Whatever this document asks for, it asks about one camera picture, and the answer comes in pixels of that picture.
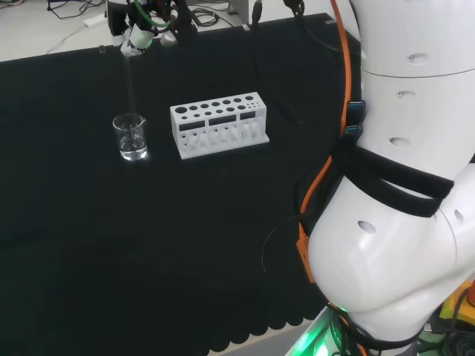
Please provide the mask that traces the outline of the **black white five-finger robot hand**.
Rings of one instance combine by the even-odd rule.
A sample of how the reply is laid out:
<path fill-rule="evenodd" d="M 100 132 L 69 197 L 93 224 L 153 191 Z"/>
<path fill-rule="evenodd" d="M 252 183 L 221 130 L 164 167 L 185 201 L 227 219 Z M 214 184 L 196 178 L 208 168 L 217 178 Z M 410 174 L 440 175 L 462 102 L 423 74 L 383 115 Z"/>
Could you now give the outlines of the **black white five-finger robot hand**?
<path fill-rule="evenodd" d="M 143 54 L 156 37 L 173 47 L 197 34 L 186 1 L 107 1 L 106 17 L 113 46 L 126 57 Z"/>

